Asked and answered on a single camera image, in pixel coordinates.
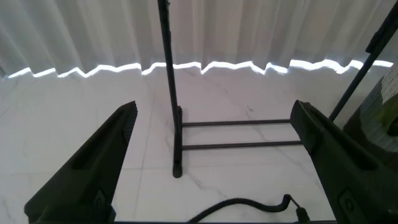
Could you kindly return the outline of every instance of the white curtain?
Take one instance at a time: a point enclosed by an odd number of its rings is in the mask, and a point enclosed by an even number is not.
[[[174,63],[363,61],[395,0],[171,0]],[[0,75],[164,62],[156,0],[2,0]],[[380,60],[396,56],[395,36]]]

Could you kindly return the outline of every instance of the curtain fold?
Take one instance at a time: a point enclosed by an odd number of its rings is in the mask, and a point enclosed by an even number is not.
[[[171,0],[175,64],[363,61],[395,0]],[[396,56],[398,38],[379,57]],[[0,75],[164,62],[156,0],[2,0]]]

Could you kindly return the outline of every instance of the curtain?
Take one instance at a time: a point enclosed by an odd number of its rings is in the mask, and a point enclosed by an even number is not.
[[[171,0],[174,64],[330,59],[345,66],[364,51],[395,0]],[[397,37],[380,60],[396,56]],[[30,68],[58,74],[98,65],[141,69],[164,62],[156,0],[2,0],[0,76]]]

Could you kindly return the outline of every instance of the white marble floor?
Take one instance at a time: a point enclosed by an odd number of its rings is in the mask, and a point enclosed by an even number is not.
[[[342,125],[386,72],[372,68],[337,123]],[[176,70],[184,121],[288,118],[293,102],[309,101],[329,114],[357,70],[338,75],[248,68]],[[113,201],[117,220],[187,221],[226,198],[266,204],[291,194],[312,220],[334,219],[302,146],[183,153],[184,174],[172,177],[173,131],[164,68],[100,72],[93,77],[30,75],[0,82],[0,223],[27,223],[23,206],[120,105],[139,110]],[[184,129],[184,144],[298,139],[290,126]],[[232,206],[206,222],[293,222],[295,208],[268,214]]]

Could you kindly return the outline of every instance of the horizontal metal bar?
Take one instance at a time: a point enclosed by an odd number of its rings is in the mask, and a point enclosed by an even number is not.
[[[182,123],[182,127],[202,127],[202,126],[227,126],[227,125],[252,125],[252,124],[290,124],[289,119],[272,119],[257,121],[212,121],[212,122],[187,122]]]
[[[182,150],[200,150],[200,149],[227,149],[237,147],[272,147],[272,146],[298,146],[301,141],[275,141],[275,142],[249,142],[249,143],[231,143],[231,144],[202,144],[182,146]]]

